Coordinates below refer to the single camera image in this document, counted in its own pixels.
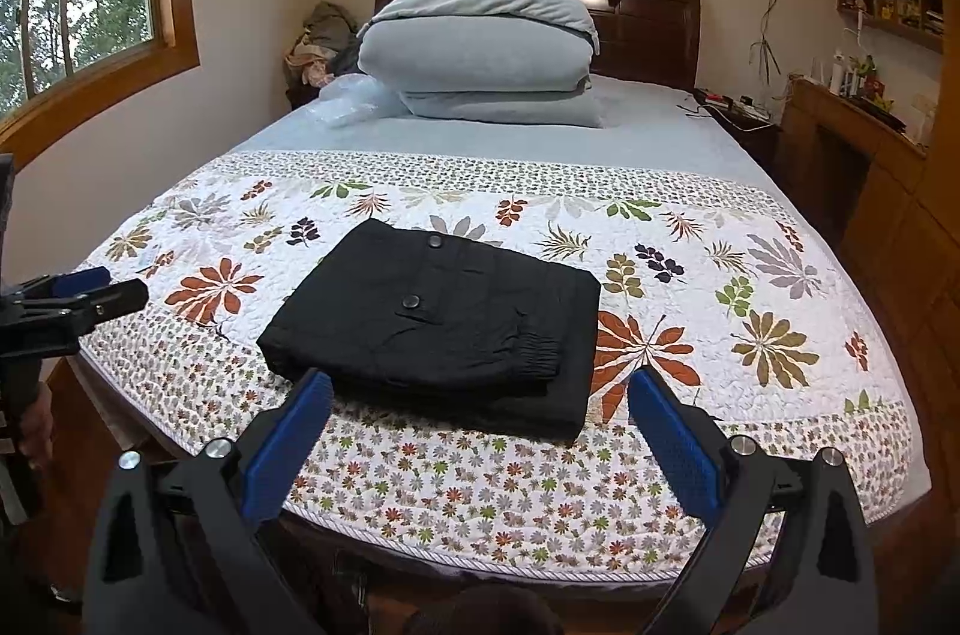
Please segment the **person's left hand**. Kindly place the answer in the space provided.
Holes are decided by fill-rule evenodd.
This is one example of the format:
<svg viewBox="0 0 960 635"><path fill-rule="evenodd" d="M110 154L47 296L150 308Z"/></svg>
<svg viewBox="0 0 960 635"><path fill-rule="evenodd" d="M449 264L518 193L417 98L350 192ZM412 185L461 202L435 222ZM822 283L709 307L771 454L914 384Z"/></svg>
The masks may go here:
<svg viewBox="0 0 960 635"><path fill-rule="evenodd" d="M35 470L42 470L52 459L52 392L39 381L37 395L21 417L20 452Z"/></svg>

